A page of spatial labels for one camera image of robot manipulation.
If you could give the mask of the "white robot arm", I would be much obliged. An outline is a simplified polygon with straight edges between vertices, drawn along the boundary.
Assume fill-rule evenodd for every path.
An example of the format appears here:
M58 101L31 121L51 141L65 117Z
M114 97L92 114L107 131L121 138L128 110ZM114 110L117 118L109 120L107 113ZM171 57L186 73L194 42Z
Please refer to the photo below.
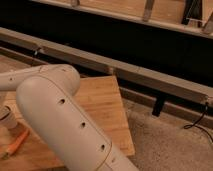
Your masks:
M23 118L69 171L139 171L75 101L78 71L68 64L0 73Z

